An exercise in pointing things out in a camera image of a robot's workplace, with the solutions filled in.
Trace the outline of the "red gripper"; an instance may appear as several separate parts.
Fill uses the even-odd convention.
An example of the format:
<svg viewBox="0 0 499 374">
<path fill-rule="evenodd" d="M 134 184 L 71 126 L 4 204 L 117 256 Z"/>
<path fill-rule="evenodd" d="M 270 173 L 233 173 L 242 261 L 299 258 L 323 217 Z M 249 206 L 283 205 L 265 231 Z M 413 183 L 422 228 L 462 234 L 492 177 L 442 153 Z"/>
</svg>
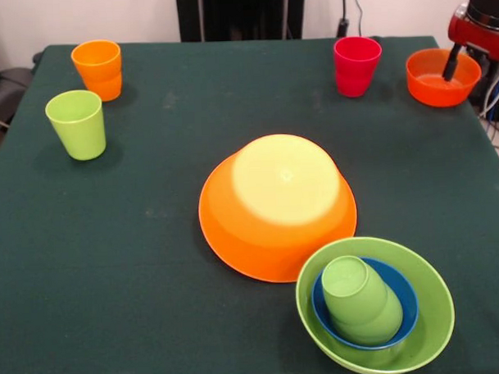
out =
<svg viewBox="0 0 499 374">
<path fill-rule="evenodd" d="M 446 82 L 456 72 L 462 46 L 478 49 L 489 60 L 499 62 L 499 19 L 496 17 L 485 16 L 470 5 L 459 5 L 451 17 L 448 38 L 454 45 L 442 73 Z"/>
</svg>

